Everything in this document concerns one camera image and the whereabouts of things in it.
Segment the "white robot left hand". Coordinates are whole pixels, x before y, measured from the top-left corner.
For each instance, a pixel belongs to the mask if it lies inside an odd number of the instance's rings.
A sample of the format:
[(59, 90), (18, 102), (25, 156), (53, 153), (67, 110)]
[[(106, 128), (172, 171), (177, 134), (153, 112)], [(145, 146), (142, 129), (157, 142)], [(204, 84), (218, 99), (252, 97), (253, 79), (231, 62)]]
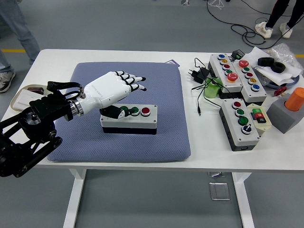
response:
[(85, 115), (94, 109), (102, 109), (126, 98), (135, 90), (146, 88), (138, 82), (145, 77), (128, 74), (124, 71), (111, 71), (84, 87), (85, 98), (77, 98), (80, 114)]

